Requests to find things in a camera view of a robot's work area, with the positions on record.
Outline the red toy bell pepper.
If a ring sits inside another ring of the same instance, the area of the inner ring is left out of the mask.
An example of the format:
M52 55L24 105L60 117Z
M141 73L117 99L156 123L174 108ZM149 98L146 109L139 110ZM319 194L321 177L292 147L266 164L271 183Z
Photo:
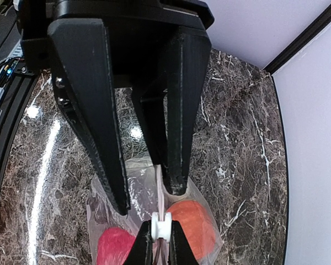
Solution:
M98 240L96 264L124 264L135 239L122 228L106 229Z

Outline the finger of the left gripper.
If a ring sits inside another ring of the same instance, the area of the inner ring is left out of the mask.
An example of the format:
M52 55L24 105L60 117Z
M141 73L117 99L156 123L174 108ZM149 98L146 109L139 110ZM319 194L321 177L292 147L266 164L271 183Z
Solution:
M197 110L211 41L180 26L151 52L132 85L132 103L154 165L171 195L187 189Z

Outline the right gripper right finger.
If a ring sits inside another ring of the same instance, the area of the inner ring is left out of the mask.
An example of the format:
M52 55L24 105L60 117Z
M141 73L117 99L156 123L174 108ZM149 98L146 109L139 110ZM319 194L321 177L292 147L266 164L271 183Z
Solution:
M199 265L186 239L180 222L172 221L172 231L169 243L168 264Z

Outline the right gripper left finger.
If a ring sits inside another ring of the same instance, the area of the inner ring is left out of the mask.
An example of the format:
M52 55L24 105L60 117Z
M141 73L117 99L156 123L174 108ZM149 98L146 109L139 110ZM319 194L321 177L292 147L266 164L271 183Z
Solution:
M151 265L153 262L151 220L144 221L124 265Z

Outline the orange toy pumpkin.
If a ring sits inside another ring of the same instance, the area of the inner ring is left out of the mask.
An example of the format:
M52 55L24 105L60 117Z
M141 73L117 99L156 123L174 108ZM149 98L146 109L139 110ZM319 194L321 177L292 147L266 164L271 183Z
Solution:
M178 221L197 260L213 251L216 241L212 220L204 206L194 200L174 203L167 209Z

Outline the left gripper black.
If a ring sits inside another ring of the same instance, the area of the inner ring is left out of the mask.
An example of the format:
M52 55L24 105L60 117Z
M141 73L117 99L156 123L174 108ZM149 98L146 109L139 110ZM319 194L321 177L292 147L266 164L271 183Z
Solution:
M58 107L122 216L130 196L114 86L131 87L136 63L178 26L206 30L214 21L203 1L19 1L26 65L51 66Z

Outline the clear zip top bag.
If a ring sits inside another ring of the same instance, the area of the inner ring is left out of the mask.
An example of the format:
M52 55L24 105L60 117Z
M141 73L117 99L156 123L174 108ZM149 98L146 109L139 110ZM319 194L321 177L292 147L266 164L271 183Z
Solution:
M99 178L94 177L92 179L87 199L87 220L92 264L96 264L98 240L106 229L119 227L136 237L142 223L149 221L152 213L158 211L155 168L151 159L146 156L144 158L127 160L126 170L131 199L131 209L126 216L121 216L113 209ZM200 203L205 207L212 220L216 236L214 249L204 258L196 260L199 264L214 264L223 242L208 202L191 179L188 180L188 187L184 195L179 197L170 194L164 195L164 208L167 211L174 203L183 200L194 200Z

